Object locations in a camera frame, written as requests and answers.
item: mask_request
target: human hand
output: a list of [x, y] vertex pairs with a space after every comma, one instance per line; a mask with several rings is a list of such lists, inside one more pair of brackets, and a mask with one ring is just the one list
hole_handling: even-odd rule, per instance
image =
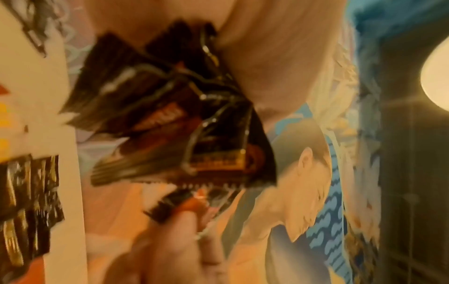
[[216, 49], [268, 130], [306, 100], [346, 0], [84, 0], [97, 34], [141, 47], [174, 20], [211, 22]]
[[140, 234], [129, 253], [109, 267], [104, 284], [227, 284], [220, 239], [210, 234], [196, 240], [192, 212]]

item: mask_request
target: painted hair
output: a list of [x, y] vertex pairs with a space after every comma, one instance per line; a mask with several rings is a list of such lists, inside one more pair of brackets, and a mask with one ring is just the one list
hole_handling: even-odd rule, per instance
[[328, 165], [329, 146], [318, 124], [312, 118], [302, 119], [291, 123], [283, 129], [273, 141], [277, 174], [281, 174], [293, 163], [298, 163], [306, 148], [311, 148], [313, 159]]

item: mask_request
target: black candy wrapper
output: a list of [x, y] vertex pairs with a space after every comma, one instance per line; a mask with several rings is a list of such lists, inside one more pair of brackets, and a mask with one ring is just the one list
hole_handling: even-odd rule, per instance
[[240, 190], [276, 185], [262, 123], [216, 53], [215, 36], [209, 23], [177, 21], [135, 50], [104, 35], [61, 110], [75, 113], [68, 124], [94, 137], [127, 138], [95, 165], [94, 186], [130, 180], [178, 187], [148, 212], [158, 222], [197, 199], [206, 200], [208, 217], [198, 216], [210, 221]]
[[50, 251], [50, 230], [64, 220], [57, 189], [58, 156], [22, 156], [0, 164], [0, 283], [28, 271]]

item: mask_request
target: white lampshade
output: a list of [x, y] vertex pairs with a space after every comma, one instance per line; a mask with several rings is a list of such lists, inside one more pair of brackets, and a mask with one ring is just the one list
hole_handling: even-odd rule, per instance
[[435, 48], [424, 63], [421, 86], [431, 101], [449, 111], [449, 37]]

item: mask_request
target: round light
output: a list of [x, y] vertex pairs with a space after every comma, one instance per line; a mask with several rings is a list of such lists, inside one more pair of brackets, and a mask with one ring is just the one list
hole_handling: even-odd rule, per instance
[[449, 37], [435, 48], [424, 63], [421, 86], [431, 101], [449, 111]]

